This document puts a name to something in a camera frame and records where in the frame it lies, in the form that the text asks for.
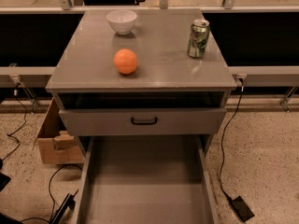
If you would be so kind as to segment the grey drawer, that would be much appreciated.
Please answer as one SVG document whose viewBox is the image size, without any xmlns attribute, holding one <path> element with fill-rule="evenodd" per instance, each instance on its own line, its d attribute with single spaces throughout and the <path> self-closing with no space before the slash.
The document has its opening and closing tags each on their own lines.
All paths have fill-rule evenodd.
<svg viewBox="0 0 299 224">
<path fill-rule="evenodd" d="M 220 224 L 199 137 L 94 137 L 74 224 Z"/>
<path fill-rule="evenodd" d="M 74 136 L 213 134 L 225 108 L 70 109 L 59 115 Z"/>
</svg>

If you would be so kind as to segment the grey drawer cabinet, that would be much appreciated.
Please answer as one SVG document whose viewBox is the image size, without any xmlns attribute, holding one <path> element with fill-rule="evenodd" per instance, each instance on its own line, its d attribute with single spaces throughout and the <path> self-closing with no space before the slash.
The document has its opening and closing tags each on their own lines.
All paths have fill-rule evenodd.
<svg viewBox="0 0 299 224">
<path fill-rule="evenodd" d="M 61 110 L 225 108 L 235 81 L 215 40 L 206 54 L 187 54 L 198 9 L 140 9 L 129 35 L 109 27 L 104 9 L 86 12 L 47 85 Z M 113 63 L 120 49 L 137 57 L 121 74 Z M 208 147 L 213 134 L 195 134 Z"/>
</svg>

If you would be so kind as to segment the grey top drawer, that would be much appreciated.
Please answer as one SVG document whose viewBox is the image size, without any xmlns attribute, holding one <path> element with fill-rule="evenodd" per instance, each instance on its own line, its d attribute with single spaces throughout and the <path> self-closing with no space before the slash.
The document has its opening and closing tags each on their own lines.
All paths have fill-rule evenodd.
<svg viewBox="0 0 299 224">
<path fill-rule="evenodd" d="M 225 108 L 70 109 L 59 115 L 74 136 L 213 134 Z"/>
</svg>

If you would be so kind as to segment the orange ball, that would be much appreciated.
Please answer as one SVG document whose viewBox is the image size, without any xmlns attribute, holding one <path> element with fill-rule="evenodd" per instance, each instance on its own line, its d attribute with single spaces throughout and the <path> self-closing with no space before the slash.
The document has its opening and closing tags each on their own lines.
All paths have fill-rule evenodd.
<svg viewBox="0 0 299 224">
<path fill-rule="evenodd" d="M 137 57 L 129 49 L 120 49 L 114 55 L 113 63 L 121 74 L 130 75 L 137 68 Z"/>
</svg>

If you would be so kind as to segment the green soda can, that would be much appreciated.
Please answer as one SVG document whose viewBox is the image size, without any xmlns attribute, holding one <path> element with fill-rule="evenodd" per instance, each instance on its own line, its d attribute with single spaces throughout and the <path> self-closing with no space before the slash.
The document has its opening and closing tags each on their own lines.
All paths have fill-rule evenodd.
<svg viewBox="0 0 299 224">
<path fill-rule="evenodd" d="M 193 21 L 187 47 L 187 53 L 190 57 L 201 58 L 204 56 L 209 33 L 209 21 L 205 19 L 197 19 Z"/>
</svg>

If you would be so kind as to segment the white bowl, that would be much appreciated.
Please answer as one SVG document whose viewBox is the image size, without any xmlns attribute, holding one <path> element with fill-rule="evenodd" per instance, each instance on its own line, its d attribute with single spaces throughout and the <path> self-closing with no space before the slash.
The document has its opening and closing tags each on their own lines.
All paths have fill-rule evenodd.
<svg viewBox="0 0 299 224">
<path fill-rule="evenodd" d="M 114 32 L 119 35 L 129 34 L 135 27 L 137 14 L 131 10 L 115 10 L 107 14 L 107 21 Z"/>
</svg>

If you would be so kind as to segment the cardboard box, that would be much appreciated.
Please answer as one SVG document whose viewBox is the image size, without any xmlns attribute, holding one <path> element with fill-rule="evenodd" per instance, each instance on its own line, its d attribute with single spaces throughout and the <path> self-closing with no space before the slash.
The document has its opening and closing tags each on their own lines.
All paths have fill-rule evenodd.
<svg viewBox="0 0 299 224">
<path fill-rule="evenodd" d="M 75 164 L 85 161 L 75 137 L 66 130 L 54 99 L 50 102 L 36 142 L 43 164 Z"/>
</svg>

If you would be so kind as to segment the black device bottom left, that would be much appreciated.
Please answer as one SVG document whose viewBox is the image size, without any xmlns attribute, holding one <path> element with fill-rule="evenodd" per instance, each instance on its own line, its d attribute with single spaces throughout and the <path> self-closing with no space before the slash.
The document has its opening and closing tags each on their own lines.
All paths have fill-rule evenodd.
<svg viewBox="0 0 299 224">
<path fill-rule="evenodd" d="M 59 224 L 65 211 L 67 209 L 73 210 L 75 208 L 75 204 L 76 202 L 74 201 L 74 195 L 67 194 L 64 198 L 64 201 L 62 202 L 58 210 L 55 212 L 54 216 L 51 218 L 50 224 Z"/>
</svg>

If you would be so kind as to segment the black power adapter right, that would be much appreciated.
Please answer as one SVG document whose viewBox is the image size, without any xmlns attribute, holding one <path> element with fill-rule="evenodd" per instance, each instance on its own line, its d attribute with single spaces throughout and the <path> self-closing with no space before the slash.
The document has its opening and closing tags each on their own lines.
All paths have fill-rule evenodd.
<svg viewBox="0 0 299 224">
<path fill-rule="evenodd" d="M 253 212 L 241 196 L 238 196 L 235 199 L 231 200 L 230 205 L 233 207 L 235 213 L 241 221 L 246 222 L 247 220 L 254 217 Z"/>
</svg>

